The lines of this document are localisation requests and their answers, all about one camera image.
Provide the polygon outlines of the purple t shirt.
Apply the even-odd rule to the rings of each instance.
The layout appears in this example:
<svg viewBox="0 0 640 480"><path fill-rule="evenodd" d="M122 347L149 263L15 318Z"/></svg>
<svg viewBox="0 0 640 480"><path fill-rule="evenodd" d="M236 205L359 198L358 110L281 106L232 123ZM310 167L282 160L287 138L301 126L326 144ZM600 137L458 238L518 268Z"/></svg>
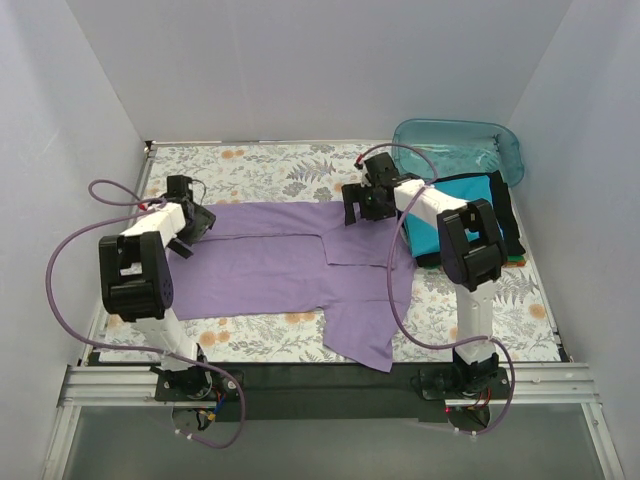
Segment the purple t shirt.
<svg viewBox="0 0 640 480"><path fill-rule="evenodd" d="M181 320L320 309L323 343L388 372L398 327L387 293L394 219L344 223L338 201L211 206L216 221L193 256L170 254L173 309ZM409 310L416 263L402 240L392 260L400 316Z"/></svg>

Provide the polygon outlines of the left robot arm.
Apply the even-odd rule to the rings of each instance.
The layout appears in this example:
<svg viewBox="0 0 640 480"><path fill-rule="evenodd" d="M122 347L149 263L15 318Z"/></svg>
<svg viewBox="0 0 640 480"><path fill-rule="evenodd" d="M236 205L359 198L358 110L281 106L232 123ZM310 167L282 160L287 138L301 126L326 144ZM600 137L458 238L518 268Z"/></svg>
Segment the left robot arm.
<svg viewBox="0 0 640 480"><path fill-rule="evenodd" d="M121 234L101 238L98 253L106 311L130 323L158 351L156 372L169 388L200 400L211 392L213 377L201 366L206 361L202 348L186 335L172 309L167 259L168 251L190 258L192 247L215 223L216 216L195 202L193 183L189 176L169 176L164 205Z"/></svg>

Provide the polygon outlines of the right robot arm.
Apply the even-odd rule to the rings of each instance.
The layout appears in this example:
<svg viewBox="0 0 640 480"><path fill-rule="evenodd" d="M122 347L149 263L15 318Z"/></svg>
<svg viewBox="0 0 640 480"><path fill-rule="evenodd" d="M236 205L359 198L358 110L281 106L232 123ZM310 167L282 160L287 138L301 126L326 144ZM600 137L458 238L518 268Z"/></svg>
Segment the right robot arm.
<svg viewBox="0 0 640 480"><path fill-rule="evenodd" d="M425 180L399 173L388 153L365 159L355 168L358 183L342 187L345 224L357 217L378 221L397 219L387 257L387 293L394 320L413 344L429 350L452 352L451 374L434 379L434 388L475 397L498 376L499 341L493 335L493 299L497 281L507 261L507 249L492 205L485 199L467 201L438 190ZM392 283L392 260L401 227L414 215L436 229L441 266L455 287L457 337L453 343L431 345L412 336L396 308Z"/></svg>

